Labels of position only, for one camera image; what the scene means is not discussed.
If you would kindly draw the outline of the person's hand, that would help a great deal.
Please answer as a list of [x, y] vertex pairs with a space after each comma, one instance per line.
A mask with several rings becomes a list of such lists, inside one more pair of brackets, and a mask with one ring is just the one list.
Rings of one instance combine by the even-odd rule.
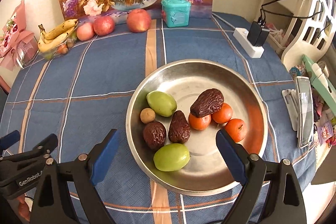
[[27, 222], [30, 222], [31, 212], [30, 212], [27, 202], [25, 201], [25, 195], [23, 194], [17, 197], [17, 200], [19, 201], [19, 205], [18, 205], [19, 215], [23, 219], [25, 219]]

